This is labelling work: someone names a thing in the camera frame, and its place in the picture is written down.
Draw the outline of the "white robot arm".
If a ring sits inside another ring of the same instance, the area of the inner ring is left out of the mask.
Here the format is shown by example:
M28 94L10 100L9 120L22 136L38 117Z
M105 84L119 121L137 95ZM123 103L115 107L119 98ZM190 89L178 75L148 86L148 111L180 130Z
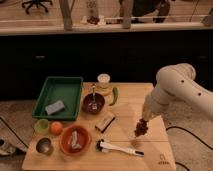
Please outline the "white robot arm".
M142 118L149 121L161 115L170 102L178 98L213 121L213 92L197 84L195 77L194 67L187 63L161 68L156 74L156 86L145 97Z

